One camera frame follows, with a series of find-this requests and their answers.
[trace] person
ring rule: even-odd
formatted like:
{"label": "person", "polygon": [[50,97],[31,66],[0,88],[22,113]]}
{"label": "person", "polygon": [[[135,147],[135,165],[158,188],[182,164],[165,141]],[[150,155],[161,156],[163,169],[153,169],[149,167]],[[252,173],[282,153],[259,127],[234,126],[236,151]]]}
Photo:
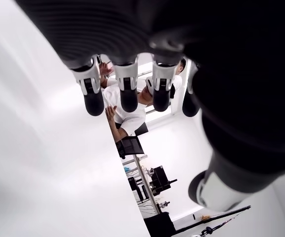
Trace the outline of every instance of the person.
{"label": "person", "polygon": [[182,86],[183,80],[182,77],[180,76],[180,73],[184,70],[185,66],[186,66],[186,60],[183,58],[180,61],[180,63],[177,65],[176,73],[172,82],[175,90],[178,90]]}
{"label": "person", "polygon": [[121,105],[120,89],[115,80],[105,78],[110,73],[106,63],[100,64],[101,87],[105,105],[105,114],[115,142],[131,135],[146,119],[145,108],[152,103],[153,97],[147,87],[138,93],[138,107],[132,112],[126,112]]}

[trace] human hand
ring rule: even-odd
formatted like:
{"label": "human hand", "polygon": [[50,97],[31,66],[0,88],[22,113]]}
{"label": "human hand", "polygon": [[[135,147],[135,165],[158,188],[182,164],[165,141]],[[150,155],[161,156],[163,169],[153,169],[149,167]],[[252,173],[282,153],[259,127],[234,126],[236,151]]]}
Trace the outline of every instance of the human hand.
{"label": "human hand", "polygon": [[113,68],[108,69],[107,63],[101,63],[99,65],[99,73],[101,74],[101,76],[109,75],[113,71],[114,71]]}
{"label": "human hand", "polygon": [[107,108],[105,108],[105,114],[106,114],[108,122],[114,120],[114,115],[115,115],[116,108],[117,108],[117,106],[114,106],[114,107],[107,106]]}

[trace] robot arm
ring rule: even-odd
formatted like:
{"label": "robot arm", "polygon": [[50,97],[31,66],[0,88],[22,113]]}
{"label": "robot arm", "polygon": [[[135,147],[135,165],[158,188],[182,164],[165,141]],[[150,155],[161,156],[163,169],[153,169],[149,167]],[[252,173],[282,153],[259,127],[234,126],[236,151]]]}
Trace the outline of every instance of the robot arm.
{"label": "robot arm", "polygon": [[200,63],[189,78],[183,112],[194,116],[202,108],[214,151],[208,170],[189,186],[193,201],[225,211],[285,174],[285,18],[267,17],[265,4],[198,1],[194,9],[174,0],[17,3],[73,71],[93,116],[104,109],[96,54],[113,62],[128,112],[137,107],[139,53],[154,55],[158,111],[168,106],[179,60],[186,55]]}

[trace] cable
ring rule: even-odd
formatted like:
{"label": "cable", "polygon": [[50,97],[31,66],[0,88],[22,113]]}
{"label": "cable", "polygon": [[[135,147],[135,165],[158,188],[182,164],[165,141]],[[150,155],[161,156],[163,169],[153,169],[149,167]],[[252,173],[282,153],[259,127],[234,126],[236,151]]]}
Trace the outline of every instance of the cable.
{"label": "cable", "polygon": [[150,212],[147,212],[147,211],[141,211],[141,212],[148,213],[148,214],[153,214],[153,213],[150,213]]}
{"label": "cable", "polygon": [[141,202],[141,203],[138,203],[138,205],[143,204],[143,203],[145,203],[145,202],[147,202],[147,201],[150,201],[150,200],[147,199],[146,201],[143,201],[143,202]]}

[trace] human arm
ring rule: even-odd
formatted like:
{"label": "human arm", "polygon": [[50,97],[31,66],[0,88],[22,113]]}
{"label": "human arm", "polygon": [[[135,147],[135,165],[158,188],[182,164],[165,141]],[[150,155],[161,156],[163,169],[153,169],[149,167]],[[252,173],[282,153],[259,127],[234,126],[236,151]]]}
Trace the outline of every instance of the human arm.
{"label": "human arm", "polygon": [[102,88],[106,88],[108,79],[105,78],[105,76],[109,75],[110,73],[112,73],[113,69],[112,68],[108,69],[107,63],[101,63],[99,65],[99,72],[100,72],[100,76],[101,76],[101,78],[100,78],[100,80],[101,80],[101,87]]}
{"label": "human arm", "polygon": [[112,135],[113,135],[113,139],[115,142],[118,142],[122,138],[128,136],[128,134],[123,128],[119,128],[119,129],[116,128],[116,124],[115,124],[115,120],[114,120],[116,108],[117,108],[117,106],[114,106],[114,107],[108,106],[107,108],[105,108],[105,113],[106,113],[106,117],[107,117],[109,127],[110,127]]}

